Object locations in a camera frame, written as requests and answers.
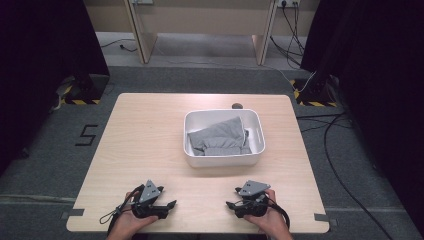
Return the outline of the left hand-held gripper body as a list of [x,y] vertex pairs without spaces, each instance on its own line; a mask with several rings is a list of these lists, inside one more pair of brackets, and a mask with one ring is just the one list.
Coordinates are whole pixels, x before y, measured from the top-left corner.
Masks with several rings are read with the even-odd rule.
[[155,206],[154,203],[158,199],[163,190],[157,187],[151,180],[140,186],[138,192],[134,195],[131,205],[132,213],[137,218],[146,218],[149,216],[157,216],[162,211],[168,211],[166,206]]

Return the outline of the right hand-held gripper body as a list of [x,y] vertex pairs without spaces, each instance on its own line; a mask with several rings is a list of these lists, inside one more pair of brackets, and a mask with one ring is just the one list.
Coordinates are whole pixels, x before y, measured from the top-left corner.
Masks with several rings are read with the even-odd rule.
[[265,191],[269,188],[269,184],[253,180],[246,181],[242,187],[236,187],[235,190],[241,200],[234,204],[235,215],[238,218],[243,218],[245,215],[263,216],[268,208]]

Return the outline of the person's right hand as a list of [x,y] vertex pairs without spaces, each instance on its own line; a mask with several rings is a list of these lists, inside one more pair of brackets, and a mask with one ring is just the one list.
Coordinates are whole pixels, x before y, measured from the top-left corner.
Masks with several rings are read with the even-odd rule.
[[266,234],[273,240],[293,240],[282,215],[271,207],[269,207],[266,214],[261,217],[245,215],[244,219],[255,224],[260,232]]

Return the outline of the white plastic bin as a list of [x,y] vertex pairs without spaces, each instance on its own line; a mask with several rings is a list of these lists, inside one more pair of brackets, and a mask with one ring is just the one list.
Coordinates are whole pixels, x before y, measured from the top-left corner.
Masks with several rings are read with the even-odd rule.
[[[249,132],[251,154],[235,156],[195,156],[188,137],[199,131],[235,117],[242,119]],[[265,138],[258,114],[251,109],[207,109],[188,112],[184,118],[183,150],[187,163],[193,168],[255,165],[265,150]]]

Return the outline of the grey pants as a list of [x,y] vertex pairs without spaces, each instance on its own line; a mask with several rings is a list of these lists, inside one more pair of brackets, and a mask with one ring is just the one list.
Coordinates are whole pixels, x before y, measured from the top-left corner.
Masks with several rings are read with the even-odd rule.
[[188,134],[195,156],[235,156],[251,154],[249,132],[235,117]]

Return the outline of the black curtain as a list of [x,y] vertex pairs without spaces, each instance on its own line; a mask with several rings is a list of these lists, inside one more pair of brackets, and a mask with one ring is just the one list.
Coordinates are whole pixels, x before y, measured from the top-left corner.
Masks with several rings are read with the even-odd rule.
[[424,237],[424,0],[319,0],[303,69],[337,77],[377,166]]
[[0,0],[0,176],[73,76],[107,75],[83,0]]

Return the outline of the person's left hand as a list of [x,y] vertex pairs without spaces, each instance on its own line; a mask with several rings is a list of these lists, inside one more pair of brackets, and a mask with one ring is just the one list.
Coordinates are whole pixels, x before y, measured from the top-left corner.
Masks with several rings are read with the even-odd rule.
[[117,218],[106,240],[131,240],[136,233],[158,220],[157,216],[137,218],[131,211],[124,212]]

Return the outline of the black stand base striped tape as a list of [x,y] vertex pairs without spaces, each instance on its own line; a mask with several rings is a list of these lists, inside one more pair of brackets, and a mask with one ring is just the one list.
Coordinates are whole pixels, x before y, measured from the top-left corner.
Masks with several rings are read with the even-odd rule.
[[308,79],[290,80],[296,103],[301,106],[336,107],[337,101],[328,85],[321,90],[309,88]]
[[68,105],[98,105],[109,82],[107,75],[90,75],[88,83],[70,79],[61,96]]

